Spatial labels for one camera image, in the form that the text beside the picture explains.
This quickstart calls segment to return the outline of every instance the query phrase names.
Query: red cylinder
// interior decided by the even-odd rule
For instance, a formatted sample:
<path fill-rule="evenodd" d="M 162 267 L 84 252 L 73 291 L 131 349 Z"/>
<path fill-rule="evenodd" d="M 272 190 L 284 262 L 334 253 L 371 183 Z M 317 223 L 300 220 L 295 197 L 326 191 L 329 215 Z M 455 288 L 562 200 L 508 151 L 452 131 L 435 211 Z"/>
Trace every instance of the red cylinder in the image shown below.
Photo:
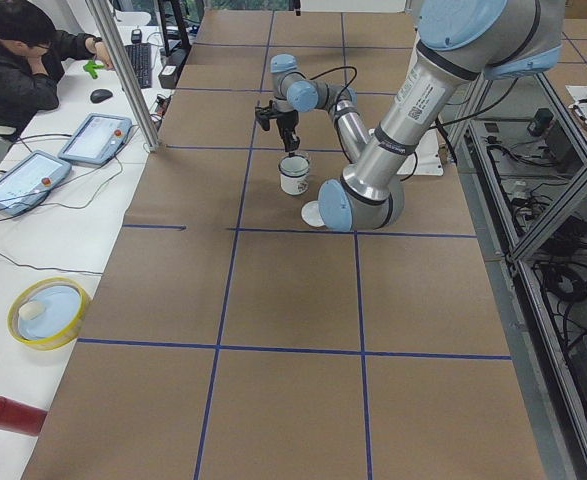
<path fill-rule="evenodd" d="M 47 412 L 0 396 L 0 430 L 37 437 Z"/>

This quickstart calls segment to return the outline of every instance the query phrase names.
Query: sleeve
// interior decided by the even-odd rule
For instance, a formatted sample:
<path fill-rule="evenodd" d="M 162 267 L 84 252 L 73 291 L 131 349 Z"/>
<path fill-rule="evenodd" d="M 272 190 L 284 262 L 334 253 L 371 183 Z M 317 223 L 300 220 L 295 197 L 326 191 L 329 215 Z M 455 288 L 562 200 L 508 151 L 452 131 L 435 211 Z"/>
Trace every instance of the sleeve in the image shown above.
<path fill-rule="evenodd" d="M 74 60 L 87 60 L 93 58 L 93 54 L 86 49 L 86 39 L 94 35 L 78 33 L 72 35 L 64 30 L 55 32 L 55 44 L 57 46 L 60 60 L 72 58 Z"/>
<path fill-rule="evenodd" d="M 0 98 L 38 110 L 53 110 L 60 104 L 55 80 L 48 75 L 27 75 L 1 61 Z"/>

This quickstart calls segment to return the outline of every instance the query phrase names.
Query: black hair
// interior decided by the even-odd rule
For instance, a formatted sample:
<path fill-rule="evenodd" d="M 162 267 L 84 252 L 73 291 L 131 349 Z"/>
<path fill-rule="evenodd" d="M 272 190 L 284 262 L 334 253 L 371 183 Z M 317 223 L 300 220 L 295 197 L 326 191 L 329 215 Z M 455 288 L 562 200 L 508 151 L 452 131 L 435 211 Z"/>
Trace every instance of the black hair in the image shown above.
<path fill-rule="evenodd" d="M 39 7 L 27 0 L 0 0 L 0 39 L 34 47 L 48 45 L 54 37 L 55 25 Z"/>

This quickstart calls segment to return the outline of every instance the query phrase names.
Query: keyboard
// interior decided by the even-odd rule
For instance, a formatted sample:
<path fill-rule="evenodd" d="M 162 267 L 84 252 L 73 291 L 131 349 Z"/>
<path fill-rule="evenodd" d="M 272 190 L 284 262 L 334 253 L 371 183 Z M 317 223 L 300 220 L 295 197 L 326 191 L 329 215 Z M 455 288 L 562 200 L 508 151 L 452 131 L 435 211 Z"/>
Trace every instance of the keyboard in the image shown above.
<path fill-rule="evenodd" d="M 131 66 L 137 77 L 140 88 L 150 88 L 153 84 L 153 64 L 151 62 L 151 44 L 134 43 L 124 45 L 131 60 Z"/>

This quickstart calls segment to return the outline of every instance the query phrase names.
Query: green object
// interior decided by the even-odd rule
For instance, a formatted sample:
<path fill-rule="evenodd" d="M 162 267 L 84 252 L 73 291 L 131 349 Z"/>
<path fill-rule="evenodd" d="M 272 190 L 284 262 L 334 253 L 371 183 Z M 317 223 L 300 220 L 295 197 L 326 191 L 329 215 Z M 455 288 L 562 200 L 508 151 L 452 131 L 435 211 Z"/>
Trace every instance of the green object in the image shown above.
<path fill-rule="evenodd" d="M 82 67 L 82 68 L 85 72 L 88 72 L 88 74 L 91 75 L 92 79 L 96 79 L 97 78 L 96 70 L 99 70 L 100 68 L 104 68 L 104 65 L 99 65 L 99 64 L 95 63 L 95 60 L 91 59 L 88 62 L 86 62 L 86 65 L 84 65 L 84 67 Z"/>

